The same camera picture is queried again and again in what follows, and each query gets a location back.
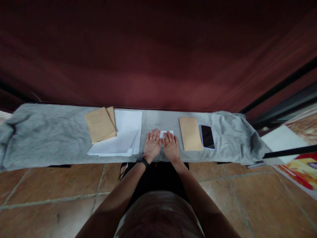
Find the maroon backdrop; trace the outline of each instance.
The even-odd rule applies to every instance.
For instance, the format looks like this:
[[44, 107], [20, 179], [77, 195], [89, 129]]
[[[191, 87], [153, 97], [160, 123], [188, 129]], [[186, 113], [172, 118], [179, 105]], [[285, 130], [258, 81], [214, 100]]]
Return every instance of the maroon backdrop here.
[[317, 55], [315, 1], [43, 2], [0, 10], [1, 79], [35, 101], [237, 112]]

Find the gray towel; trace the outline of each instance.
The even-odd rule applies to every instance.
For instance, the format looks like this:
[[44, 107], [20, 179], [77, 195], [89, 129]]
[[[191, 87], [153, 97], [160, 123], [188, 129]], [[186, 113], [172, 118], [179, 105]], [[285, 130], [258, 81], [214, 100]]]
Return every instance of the gray towel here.
[[[91, 139], [84, 114], [95, 107], [24, 104], [0, 125], [1, 170], [62, 164], [135, 162], [137, 156], [88, 156]], [[184, 162], [254, 163], [264, 156], [264, 142], [242, 114], [138, 110], [143, 112], [140, 152], [151, 130], [173, 130]], [[210, 125], [215, 150], [184, 151], [179, 117]], [[163, 151], [154, 161], [168, 161]]]

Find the black watch strap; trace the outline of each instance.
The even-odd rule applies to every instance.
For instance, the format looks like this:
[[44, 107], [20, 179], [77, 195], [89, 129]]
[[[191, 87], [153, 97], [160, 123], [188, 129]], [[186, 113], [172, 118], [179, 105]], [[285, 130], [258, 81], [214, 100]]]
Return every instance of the black watch strap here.
[[148, 168], [148, 166], [149, 166], [149, 163], [144, 158], [138, 158], [136, 161], [142, 162], [145, 165], [145, 168]]

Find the grout line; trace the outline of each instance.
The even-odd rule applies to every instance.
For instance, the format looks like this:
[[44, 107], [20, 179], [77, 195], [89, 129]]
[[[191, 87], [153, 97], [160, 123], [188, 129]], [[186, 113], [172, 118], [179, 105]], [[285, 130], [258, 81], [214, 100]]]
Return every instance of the grout line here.
[[254, 173], [248, 173], [248, 174], [241, 174], [241, 175], [231, 175], [228, 176], [227, 172], [225, 177], [219, 177], [219, 178], [212, 178], [212, 179], [206, 179], [206, 180], [198, 180], [198, 182], [204, 182], [204, 181], [213, 181], [213, 180], [222, 180], [222, 179], [233, 179], [233, 178], [239, 178], [239, 177], [246, 177], [246, 176], [253, 176], [253, 175], [259, 175], [259, 174], [269, 174], [273, 173], [273, 171], [261, 171], [261, 172], [254, 172]]
[[35, 205], [50, 204], [50, 203], [67, 202], [67, 201], [80, 200], [80, 199], [85, 199], [85, 198], [92, 198], [92, 197], [95, 197], [95, 196], [96, 196], [95, 194], [89, 194], [89, 195], [85, 195], [85, 196], [49, 199], [49, 200], [39, 201], [39, 202], [30, 202], [30, 203], [7, 205], [7, 206], [3, 206], [2, 209], [22, 208], [22, 207], [30, 207], [30, 206], [35, 206]]
[[283, 180], [280, 178], [278, 171], [274, 171], [278, 180], [284, 185], [284, 187], [286, 188], [286, 190], [288, 191], [288, 193], [290, 194], [291, 199], [296, 203], [296, 205], [299, 207], [299, 209], [302, 211], [302, 213], [304, 214], [304, 216], [307, 218], [307, 220], [309, 221], [309, 223], [312, 225], [312, 227], [315, 229], [315, 231], [317, 232], [317, 226], [316, 224], [309, 218], [309, 216], [307, 215], [307, 213], [305, 212], [305, 210], [301, 207], [301, 205], [299, 204], [299, 202], [297, 201], [297, 199], [295, 198], [294, 194], [288, 189], [287, 185], [283, 182]]
[[93, 209], [95, 208], [95, 205], [96, 205], [97, 196], [98, 196], [99, 189], [100, 189], [100, 186], [101, 186], [101, 183], [102, 183], [102, 178], [103, 178], [103, 176], [104, 176], [104, 174], [105, 174], [105, 170], [106, 170], [106, 165], [107, 165], [107, 164], [105, 164], [105, 165], [103, 166], [102, 174], [101, 174], [101, 176], [100, 176], [100, 180], [99, 180], [99, 184], [98, 184], [98, 188], [97, 188], [97, 192], [96, 192], [95, 200], [94, 200], [94, 202], [93, 202], [93, 206], [92, 206], [92, 209], [91, 209], [90, 216], [93, 214]]
[[[225, 174], [228, 175], [226, 169], [224, 168], [224, 165], [222, 165], [222, 168], [223, 168], [223, 170], [225, 171]], [[235, 199], [237, 200], [237, 203], [238, 203], [238, 206], [239, 206], [240, 211], [241, 211], [241, 213], [242, 213], [242, 216], [243, 216], [243, 218], [244, 218], [244, 221], [245, 221], [245, 223], [246, 223], [246, 225], [247, 225], [247, 227], [248, 227], [248, 229], [249, 229], [249, 232], [251, 233], [251, 237], [254, 238], [254, 235], [253, 235], [253, 232], [252, 232], [252, 230], [251, 230], [251, 227], [250, 227], [250, 225], [249, 225], [249, 223], [248, 223], [247, 217], [246, 217], [246, 215], [245, 215], [245, 213], [244, 213], [244, 211], [243, 211], [243, 209], [242, 209], [242, 206], [241, 206], [241, 204], [240, 204], [240, 201], [239, 201], [239, 199], [238, 199], [238, 196], [237, 196], [237, 194], [235, 193], [235, 190], [234, 190], [234, 188], [233, 188], [233, 186], [232, 186], [232, 183], [231, 183], [231, 181], [230, 181], [229, 178], [230, 178], [230, 176], [228, 176], [227, 179], [228, 179], [228, 181], [229, 181], [229, 184], [230, 184], [230, 187], [231, 187], [231, 191], [233, 192], [233, 195], [234, 195]]]
[[98, 193], [97, 196], [102, 196], [102, 195], [109, 195], [110, 192], [104, 192], [104, 193]]
[[16, 189], [20, 186], [20, 184], [23, 182], [24, 178], [26, 177], [26, 175], [29, 173], [31, 168], [29, 168], [24, 175], [21, 177], [20, 181], [17, 183], [17, 185], [12, 189], [10, 195], [7, 197], [7, 199], [4, 201], [4, 203], [2, 204], [2, 206], [0, 207], [0, 211], [5, 207], [5, 205], [7, 204], [7, 202], [10, 200], [10, 198], [12, 197], [12, 195], [15, 193]]

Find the person's left hand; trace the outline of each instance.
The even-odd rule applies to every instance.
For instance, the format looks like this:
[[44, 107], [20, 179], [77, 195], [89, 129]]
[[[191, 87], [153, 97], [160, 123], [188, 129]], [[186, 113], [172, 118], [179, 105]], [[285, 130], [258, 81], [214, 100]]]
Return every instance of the person's left hand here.
[[161, 131], [155, 129], [146, 136], [143, 158], [145, 158], [149, 164], [154, 160], [155, 156], [157, 156], [161, 150], [162, 140], [159, 138], [160, 134]]

